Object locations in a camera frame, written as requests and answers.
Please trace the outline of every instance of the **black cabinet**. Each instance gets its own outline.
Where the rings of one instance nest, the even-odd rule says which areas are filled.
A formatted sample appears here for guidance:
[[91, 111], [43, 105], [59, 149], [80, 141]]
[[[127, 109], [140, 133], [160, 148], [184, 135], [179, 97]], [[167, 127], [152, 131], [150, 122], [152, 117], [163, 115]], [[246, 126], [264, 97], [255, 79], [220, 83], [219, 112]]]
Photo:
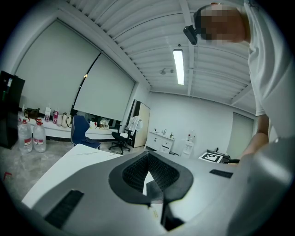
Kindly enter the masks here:
[[0, 73], [0, 146], [12, 148], [18, 140], [18, 108], [24, 80]]

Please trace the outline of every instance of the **floor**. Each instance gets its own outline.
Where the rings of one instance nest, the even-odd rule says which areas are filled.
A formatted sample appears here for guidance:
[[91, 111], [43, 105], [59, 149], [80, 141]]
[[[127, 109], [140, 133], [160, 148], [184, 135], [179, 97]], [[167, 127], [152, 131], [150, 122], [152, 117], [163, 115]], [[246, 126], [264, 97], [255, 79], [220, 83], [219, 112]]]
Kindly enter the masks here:
[[[112, 142], [102, 142], [100, 150], [120, 154], [119, 148], [108, 149], [111, 144]], [[11, 150], [0, 147], [0, 178], [10, 196], [21, 201], [42, 175], [72, 148], [71, 142], [52, 140], [47, 140], [47, 149], [44, 153], [38, 153], [33, 149], [32, 152], [22, 155], [18, 143]], [[142, 151], [144, 146], [130, 148], [130, 152], [124, 150], [124, 154]]]

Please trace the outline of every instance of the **rectangular light fixture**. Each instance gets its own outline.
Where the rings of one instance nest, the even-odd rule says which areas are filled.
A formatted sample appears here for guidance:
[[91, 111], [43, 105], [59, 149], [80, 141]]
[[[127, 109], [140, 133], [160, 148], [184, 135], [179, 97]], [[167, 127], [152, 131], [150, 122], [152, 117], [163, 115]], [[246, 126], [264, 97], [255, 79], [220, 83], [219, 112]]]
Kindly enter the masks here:
[[173, 56], [176, 66], [178, 84], [184, 85], [183, 51], [181, 49], [173, 50]]

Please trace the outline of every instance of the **white t-shirt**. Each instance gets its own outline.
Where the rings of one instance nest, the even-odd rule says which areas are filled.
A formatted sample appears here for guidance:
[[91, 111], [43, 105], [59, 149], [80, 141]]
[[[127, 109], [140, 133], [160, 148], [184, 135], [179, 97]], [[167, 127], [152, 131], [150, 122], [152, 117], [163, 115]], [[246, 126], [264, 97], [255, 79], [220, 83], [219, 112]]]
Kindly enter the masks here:
[[294, 57], [272, 18], [245, 1], [251, 42], [248, 64], [256, 115], [266, 114], [280, 137], [295, 135]]

